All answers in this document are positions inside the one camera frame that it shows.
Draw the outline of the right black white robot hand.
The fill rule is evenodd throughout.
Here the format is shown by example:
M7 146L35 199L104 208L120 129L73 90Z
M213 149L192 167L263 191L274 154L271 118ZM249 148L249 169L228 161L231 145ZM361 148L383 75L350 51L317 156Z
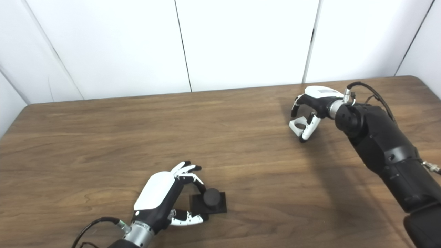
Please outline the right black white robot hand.
M325 86L308 86L303 94L296 97L291 109L289 127L299 137L301 143L305 143L314 133L322 119L335 119L337 110L346 102L344 95L334 89ZM312 108L310 115L298 117L301 105Z

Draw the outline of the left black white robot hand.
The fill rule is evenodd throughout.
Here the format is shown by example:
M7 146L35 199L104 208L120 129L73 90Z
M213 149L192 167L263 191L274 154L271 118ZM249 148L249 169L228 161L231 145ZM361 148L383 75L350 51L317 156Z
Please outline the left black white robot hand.
M191 161L182 161L171 171L153 174L134 204L131 221L148 225L155 234L167 229L169 225L188 226L207 222L208 214L197 215L173 208L184 185L192 183L201 193L206 191L203 181L193 173L201 169L201 166Z

